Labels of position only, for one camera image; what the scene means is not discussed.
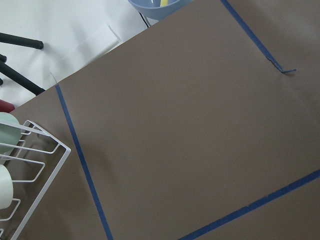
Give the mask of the red bottle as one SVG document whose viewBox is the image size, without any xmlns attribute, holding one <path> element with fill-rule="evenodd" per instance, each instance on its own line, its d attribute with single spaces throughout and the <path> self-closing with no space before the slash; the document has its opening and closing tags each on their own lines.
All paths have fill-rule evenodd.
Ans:
<svg viewBox="0 0 320 240">
<path fill-rule="evenodd" d="M 15 110 L 15 106 L 4 100 L 0 100 L 0 112 L 11 113 Z"/>
</svg>

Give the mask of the white cup in rack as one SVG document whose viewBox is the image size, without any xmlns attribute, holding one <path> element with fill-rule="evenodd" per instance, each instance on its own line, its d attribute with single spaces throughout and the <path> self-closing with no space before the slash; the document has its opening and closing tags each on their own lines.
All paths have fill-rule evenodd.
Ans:
<svg viewBox="0 0 320 240">
<path fill-rule="evenodd" d="M 0 165 L 0 209 L 10 206 L 13 200 L 13 181 L 8 169 Z"/>
</svg>

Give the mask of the blue bowl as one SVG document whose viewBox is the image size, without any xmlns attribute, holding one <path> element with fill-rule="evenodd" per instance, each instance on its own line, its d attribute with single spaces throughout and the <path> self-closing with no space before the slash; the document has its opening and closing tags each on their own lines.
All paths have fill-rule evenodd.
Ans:
<svg viewBox="0 0 320 240">
<path fill-rule="evenodd" d="M 162 20 L 188 5 L 192 0 L 169 0 L 164 6 L 161 6 L 160 0 L 129 0 L 128 2 L 142 15 L 153 20 Z"/>
</svg>

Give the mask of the green cup in rack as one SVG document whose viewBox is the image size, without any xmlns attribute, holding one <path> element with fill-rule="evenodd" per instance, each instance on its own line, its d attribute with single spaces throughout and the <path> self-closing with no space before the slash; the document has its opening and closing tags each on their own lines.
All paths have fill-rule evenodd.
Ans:
<svg viewBox="0 0 320 240">
<path fill-rule="evenodd" d="M 14 123 L 20 124 L 19 121 L 11 114 L 7 112 L 0 113 L 0 119 Z M 16 146 L 21 139 L 21 130 L 19 128 L 15 128 L 9 125 L 1 124 L 0 125 L 0 143 Z"/>
</svg>

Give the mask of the black tripod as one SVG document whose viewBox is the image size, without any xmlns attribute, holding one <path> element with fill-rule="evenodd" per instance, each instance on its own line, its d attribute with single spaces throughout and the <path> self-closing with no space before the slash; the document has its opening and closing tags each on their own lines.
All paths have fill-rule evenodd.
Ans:
<svg viewBox="0 0 320 240">
<path fill-rule="evenodd" d="M 0 42 L 2 44 L 7 45 L 15 45 L 29 49 L 35 50 L 43 50 L 44 43 L 41 40 L 30 39 L 22 36 L 16 36 L 7 33 L 0 33 Z M 16 70 L 17 67 L 29 67 L 31 57 L 23 57 L 15 54 L 15 58 L 13 60 L 9 60 L 7 63 L 8 58 L 5 55 L 0 55 L 0 73 L 3 74 L 5 77 L 8 77 L 16 84 L 20 85 L 24 89 L 28 90 L 30 93 L 34 94 L 35 96 L 40 95 L 45 91 L 42 87 L 35 84 L 33 81 L 29 80 L 25 77 L 22 73 Z"/>
</svg>

